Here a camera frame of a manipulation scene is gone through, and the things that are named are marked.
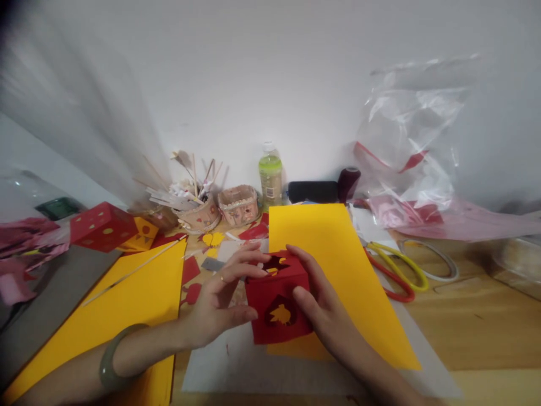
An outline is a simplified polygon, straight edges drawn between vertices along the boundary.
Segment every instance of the pen holder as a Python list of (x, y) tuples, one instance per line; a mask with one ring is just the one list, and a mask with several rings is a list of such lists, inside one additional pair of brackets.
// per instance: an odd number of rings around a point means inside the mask
[(218, 205), (233, 227), (245, 226), (259, 215), (258, 194), (252, 186), (240, 185), (218, 194)]
[(212, 193), (209, 193), (205, 204), (195, 209), (186, 211), (172, 209), (172, 211), (188, 234), (205, 234), (211, 231), (218, 225), (221, 217)]

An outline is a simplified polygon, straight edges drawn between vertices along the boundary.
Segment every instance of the red scissor handle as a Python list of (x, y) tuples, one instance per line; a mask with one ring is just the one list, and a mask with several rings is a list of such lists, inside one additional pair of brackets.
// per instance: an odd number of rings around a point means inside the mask
[(390, 270), (385, 268), (382, 264), (380, 264), (378, 261), (376, 261), (374, 257), (370, 255), (369, 251), (366, 248), (365, 248), (365, 253), (366, 253), (366, 256), (368, 257), (368, 260), (370, 261), (372, 265), (374, 265), (377, 269), (383, 272), (386, 276), (390, 277), (393, 281), (395, 281), (398, 284), (398, 286), (402, 288), (404, 292), (406, 292), (406, 295), (404, 296), (404, 295), (399, 295), (395, 292), (391, 292), (390, 290), (387, 290), (386, 288), (383, 288), (383, 290), (385, 291), (386, 295), (389, 298), (397, 302), (402, 302), (402, 303), (409, 303), (415, 299), (415, 292), (413, 291), (413, 289), (410, 288), (410, 285), (408, 285), (402, 279), (400, 279), (398, 275), (396, 275), (394, 272), (391, 272)]

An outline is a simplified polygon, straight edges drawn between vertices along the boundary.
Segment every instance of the green plastic bottle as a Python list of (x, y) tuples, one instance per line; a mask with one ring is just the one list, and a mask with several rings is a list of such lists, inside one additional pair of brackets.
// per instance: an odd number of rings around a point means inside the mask
[(282, 161), (272, 141), (263, 143), (263, 157), (259, 160), (263, 211), (282, 205)]

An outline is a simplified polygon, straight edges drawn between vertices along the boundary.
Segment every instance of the white paper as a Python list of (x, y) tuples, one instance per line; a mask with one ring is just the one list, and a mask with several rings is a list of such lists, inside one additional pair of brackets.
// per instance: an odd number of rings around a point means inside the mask
[(376, 224), (374, 215), (370, 210), (354, 208), (350, 204), (349, 212), (351, 213), (353, 226), (359, 237), (366, 242), (378, 242), (400, 251), (389, 232)]

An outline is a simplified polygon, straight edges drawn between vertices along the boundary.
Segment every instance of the bottle cap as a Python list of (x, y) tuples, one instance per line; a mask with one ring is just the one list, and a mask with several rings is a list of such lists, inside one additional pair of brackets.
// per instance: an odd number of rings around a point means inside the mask
[(274, 147), (274, 143), (272, 141), (265, 141), (263, 143), (263, 151), (264, 152), (271, 152), (274, 151), (276, 148)]

